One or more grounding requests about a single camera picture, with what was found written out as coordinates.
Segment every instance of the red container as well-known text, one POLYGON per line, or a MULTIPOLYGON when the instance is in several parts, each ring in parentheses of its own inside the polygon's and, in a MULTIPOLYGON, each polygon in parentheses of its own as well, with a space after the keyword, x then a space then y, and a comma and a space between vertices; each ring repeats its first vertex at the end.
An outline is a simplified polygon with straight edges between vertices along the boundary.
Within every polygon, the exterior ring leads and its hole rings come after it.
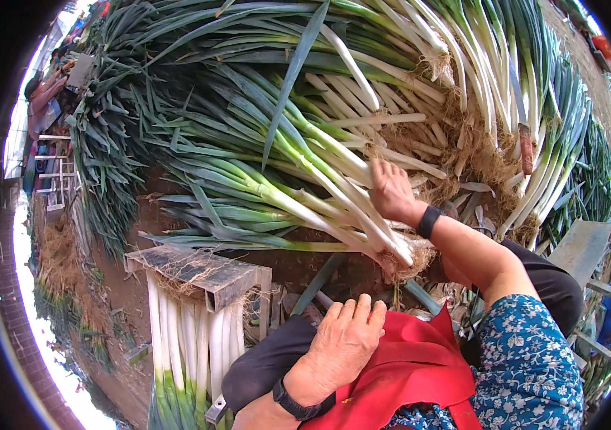
POLYGON ((594 36, 592 38, 592 43, 594 44, 595 48, 602 51, 602 55, 604 56, 604 58, 606 58, 607 60, 611 60, 611 44, 608 40, 606 40, 606 37, 604 37, 604 35, 594 36))

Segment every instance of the knee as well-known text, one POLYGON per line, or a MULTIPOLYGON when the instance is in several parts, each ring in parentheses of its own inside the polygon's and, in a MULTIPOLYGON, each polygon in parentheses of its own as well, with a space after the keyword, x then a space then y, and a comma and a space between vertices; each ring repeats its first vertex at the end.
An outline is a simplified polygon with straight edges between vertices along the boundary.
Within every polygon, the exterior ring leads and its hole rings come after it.
POLYGON ((243 409, 248 403, 272 391, 265 378, 259 377, 253 366, 237 360, 224 375, 221 392, 227 406, 234 413, 243 409))
POLYGON ((557 274, 556 285, 561 293, 559 303, 556 305, 562 312, 555 318, 563 336, 568 337, 575 329, 580 316, 583 314, 585 297, 580 284, 568 273, 557 274))

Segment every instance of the blue floral shirt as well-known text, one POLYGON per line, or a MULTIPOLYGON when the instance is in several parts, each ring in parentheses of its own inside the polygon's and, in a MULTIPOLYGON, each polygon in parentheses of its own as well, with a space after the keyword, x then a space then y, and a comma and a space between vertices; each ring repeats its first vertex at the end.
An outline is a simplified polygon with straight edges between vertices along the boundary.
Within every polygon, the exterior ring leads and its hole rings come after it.
MULTIPOLYGON (((497 300, 479 333, 480 369, 473 367, 471 398, 483 429, 579 429, 583 385, 566 339, 546 306, 534 297, 497 300)), ((389 429, 455 429, 447 409, 408 405, 396 411, 389 429)))

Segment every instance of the floral sleeve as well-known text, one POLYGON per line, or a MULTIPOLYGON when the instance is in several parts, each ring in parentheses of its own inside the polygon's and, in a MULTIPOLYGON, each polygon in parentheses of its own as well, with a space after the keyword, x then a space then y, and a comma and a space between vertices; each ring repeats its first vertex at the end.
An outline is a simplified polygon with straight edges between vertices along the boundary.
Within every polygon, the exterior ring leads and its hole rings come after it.
POLYGON ((534 297, 500 298, 480 332, 473 408, 485 429, 577 429, 583 387, 572 352, 534 297))

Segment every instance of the wrist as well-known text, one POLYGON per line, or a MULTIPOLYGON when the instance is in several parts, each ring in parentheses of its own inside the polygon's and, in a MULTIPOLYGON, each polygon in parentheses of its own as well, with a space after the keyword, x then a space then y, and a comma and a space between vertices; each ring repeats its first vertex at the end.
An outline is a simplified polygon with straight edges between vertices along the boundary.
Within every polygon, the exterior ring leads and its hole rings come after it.
POLYGON ((284 376, 284 388, 289 396, 303 407, 319 405, 336 391, 336 388, 328 387, 326 383, 318 380, 307 354, 284 376))
POLYGON ((422 200, 416 200, 413 202, 412 207, 406 214, 405 219, 402 220, 407 226, 417 228, 420 225, 420 220, 422 216, 425 214, 427 207, 429 205, 422 200))

